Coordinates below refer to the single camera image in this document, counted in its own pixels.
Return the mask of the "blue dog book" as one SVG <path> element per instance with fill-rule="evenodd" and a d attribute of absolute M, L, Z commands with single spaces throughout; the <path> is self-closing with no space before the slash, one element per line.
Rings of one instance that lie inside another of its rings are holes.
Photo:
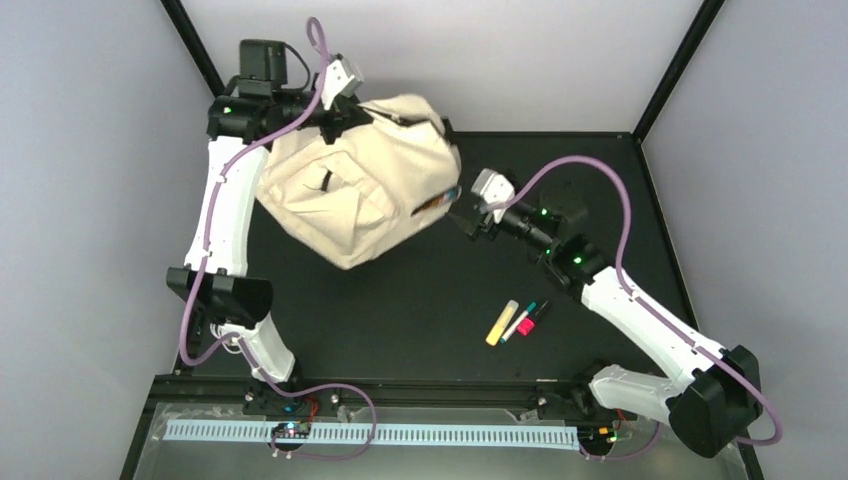
<path fill-rule="evenodd" d="M 421 212 L 432 210 L 443 205 L 450 204 L 454 202 L 461 195 L 461 187 L 459 185 L 455 185 L 452 188 L 445 190 L 442 193 L 439 193 L 430 199 L 424 201 L 422 204 L 417 206 L 413 211 L 412 215 L 417 215 Z"/>

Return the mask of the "beige canvas backpack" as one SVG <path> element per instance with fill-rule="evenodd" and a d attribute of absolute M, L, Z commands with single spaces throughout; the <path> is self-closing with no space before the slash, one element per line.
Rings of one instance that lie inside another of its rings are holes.
<path fill-rule="evenodd" d="M 412 211 L 459 185 L 461 173 L 458 148 L 424 97 L 402 94 L 360 106 L 373 123 L 346 131 L 333 145 L 316 128 L 275 140 L 256 190 L 289 235 L 344 270 L 442 218 L 453 202 Z"/>

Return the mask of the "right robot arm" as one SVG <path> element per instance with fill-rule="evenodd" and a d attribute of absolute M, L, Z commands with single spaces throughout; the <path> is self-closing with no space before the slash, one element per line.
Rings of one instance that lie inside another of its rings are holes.
<path fill-rule="evenodd" d="M 492 209 L 515 193 L 509 177 L 484 169 L 468 194 L 458 194 L 448 216 L 471 239 L 504 233 L 525 242 L 552 283 L 614 326 L 661 371 L 604 365 L 572 387 L 572 410 L 585 419 L 606 409 L 635 413 L 668 426 L 705 458 L 736 441 L 763 413 L 753 394 L 761 386 L 758 358 L 742 345 L 728 349 L 705 337 L 617 270 L 586 235 L 588 208 L 571 184 Z"/>

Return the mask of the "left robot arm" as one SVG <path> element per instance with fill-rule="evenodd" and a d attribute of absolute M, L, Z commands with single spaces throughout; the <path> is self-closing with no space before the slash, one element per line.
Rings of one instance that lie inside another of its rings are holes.
<path fill-rule="evenodd" d="M 284 42 L 244 40 L 240 72 L 208 110 L 209 168 L 194 238 L 182 265 L 166 274 L 168 287 L 185 302 L 178 358 L 204 363 L 218 348 L 234 349 L 254 378 L 289 381 L 296 357 L 271 317 L 270 281 L 247 274 L 248 233 L 255 195 L 270 148 L 277 138 L 316 127 L 333 143 L 354 126 L 369 123 L 355 92 L 363 81 L 341 54 L 300 89 L 287 86 Z"/>

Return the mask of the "yellow highlighter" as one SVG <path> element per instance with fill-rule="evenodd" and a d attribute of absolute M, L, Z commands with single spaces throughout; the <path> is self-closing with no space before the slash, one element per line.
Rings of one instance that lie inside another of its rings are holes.
<path fill-rule="evenodd" d="M 517 313 L 518 306 L 519 303 L 515 300 L 509 300 L 506 303 L 485 338 L 485 342 L 487 345 L 496 346 L 500 342 L 500 339 L 502 338 L 506 328 L 510 324 L 513 316 Z"/>

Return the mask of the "teal white marker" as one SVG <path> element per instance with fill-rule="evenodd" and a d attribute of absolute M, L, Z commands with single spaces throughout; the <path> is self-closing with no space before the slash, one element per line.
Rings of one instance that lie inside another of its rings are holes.
<path fill-rule="evenodd" d="M 533 310 L 536 308 L 536 306 L 537 306 L 536 302 L 529 303 L 527 305 L 527 307 L 521 313 L 519 313 L 517 315 L 517 317 L 512 321 L 512 323 L 509 325 L 509 327 L 504 331 L 504 333 L 500 337 L 499 342 L 500 343 L 507 342 L 510 339 L 510 337 L 515 333 L 518 326 L 529 316 L 530 313 L 533 312 Z"/>

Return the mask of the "pink black highlighter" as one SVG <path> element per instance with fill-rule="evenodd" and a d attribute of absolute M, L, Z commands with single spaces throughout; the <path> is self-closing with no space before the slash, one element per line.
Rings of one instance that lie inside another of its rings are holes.
<path fill-rule="evenodd" d="M 528 310 L 527 315 L 518 324 L 516 331 L 522 336 L 528 336 L 545 317 L 550 309 L 550 301 L 548 299 L 540 300 Z"/>

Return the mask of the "small circuit board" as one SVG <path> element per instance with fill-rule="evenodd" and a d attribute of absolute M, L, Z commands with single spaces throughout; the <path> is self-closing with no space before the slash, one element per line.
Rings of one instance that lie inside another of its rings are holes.
<path fill-rule="evenodd" d="M 283 440 L 305 440 L 309 437 L 312 424 L 302 421 L 281 422 L 271 429 L 271 440 L 282 442 Z"/>

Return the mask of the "black frame rail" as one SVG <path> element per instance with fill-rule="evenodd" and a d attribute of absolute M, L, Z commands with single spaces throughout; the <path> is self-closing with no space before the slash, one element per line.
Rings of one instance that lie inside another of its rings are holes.
<path fill-rule="evenodd" d="M 588 399 L 588 389 L 575 382 L 359 382 L 359 388 L 379 407 L 503 408 L 511 411 L 538 408 L 544 420 L 564 420 L 581 427 L 601 425 L 616 419 Z M 273 406 L 272 390 L 257 380 L 227 376 L 158 375 L 142 410 L 121 479 L 131 479 L 147 435 L 153 431 L 157 406 L 165 403 L 244 405 L 250 414 L 280 417 L 282 408 Z"/>

